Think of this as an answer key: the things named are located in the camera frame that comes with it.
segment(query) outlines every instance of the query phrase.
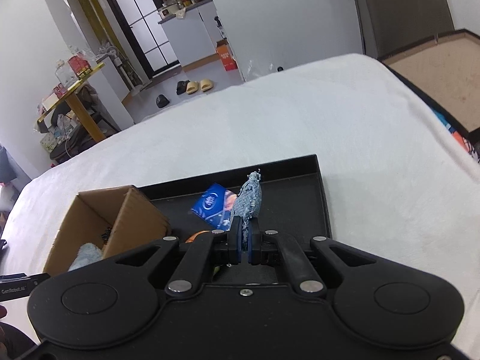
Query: black tray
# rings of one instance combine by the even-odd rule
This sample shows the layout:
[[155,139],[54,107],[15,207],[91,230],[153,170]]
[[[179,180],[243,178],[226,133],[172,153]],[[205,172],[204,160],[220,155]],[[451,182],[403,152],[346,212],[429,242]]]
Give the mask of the black tray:
[[[316,155],[264,163],[225,172],[201,175],[141,187],[152,203],[169,218],[172,234],[184,242],[202,230],[213,230],[191,207],[213,184],[238,193],[248,174],[260,169],[262,205],[258,217],[260,230],[278,230],[295,237],[303,247],[314,236],[331,238],[328,210]],[[240,264],[218,276],[224,282],[276,281],[275,270],[267,266]]]

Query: black shoe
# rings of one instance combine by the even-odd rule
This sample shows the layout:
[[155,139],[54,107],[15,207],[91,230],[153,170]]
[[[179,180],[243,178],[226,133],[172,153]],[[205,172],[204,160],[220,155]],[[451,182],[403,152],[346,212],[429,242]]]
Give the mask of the black shoe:
[[187,84],[190,80],[177,82],[177,95],[183,95],[187,91]]
[[170,101],[162,94],[157,97],[157,100],[155,102],[157,103],[158,108],[163,108],[166,105],[170,104]]

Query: grey floor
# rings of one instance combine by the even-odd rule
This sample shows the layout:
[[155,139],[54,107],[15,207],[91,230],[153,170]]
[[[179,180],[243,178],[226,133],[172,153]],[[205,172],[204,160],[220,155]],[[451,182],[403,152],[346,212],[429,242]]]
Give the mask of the grey floor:
[[185,80],[200,82],[200,80],[203,79],[210,79],[214,83],[214,88],[207,93],[220,91],[232,85],[240,85],[242,83],[242,78],[240,77],[238,70],[225,71],[222,62],[215,61],[187,73],[181,71],[176,76],[173,76],[151,88],[141,91],[127,103],[125,108],[133,118],[133,121],[135,123],[139,123],[145,117],[160,111],[155,104],[155,100],[157,99],[158,95],[165,95],[166,98],[170,100],[170,104],[165,108],[179,104],[195,96],[202,95],[202,91],[198,90],[192,95],[183,93],[182,95],[178,96],[177,82]]

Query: blue packet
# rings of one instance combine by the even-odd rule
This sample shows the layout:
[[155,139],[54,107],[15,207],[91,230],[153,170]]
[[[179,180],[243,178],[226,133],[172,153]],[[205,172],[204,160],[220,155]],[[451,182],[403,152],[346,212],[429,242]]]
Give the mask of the blue packet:
[[216,229],[230,230],[230,212],[235,203],[235,195],[215,183],[193,205],[191,210]]

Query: white bed sheet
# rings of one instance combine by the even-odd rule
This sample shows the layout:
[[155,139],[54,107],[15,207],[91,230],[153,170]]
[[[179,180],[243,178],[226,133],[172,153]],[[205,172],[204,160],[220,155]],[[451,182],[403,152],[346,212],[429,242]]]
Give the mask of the white bed sheet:
[[[439,275],[461,292],[454,343],[480,357],[480,167],[429,108],[360,55],[201,96],[95,145],[26,186],[2,274],[41,272],[75,194],[317,154],[334,238]],[[26,299],[6,322],[31,337]]]

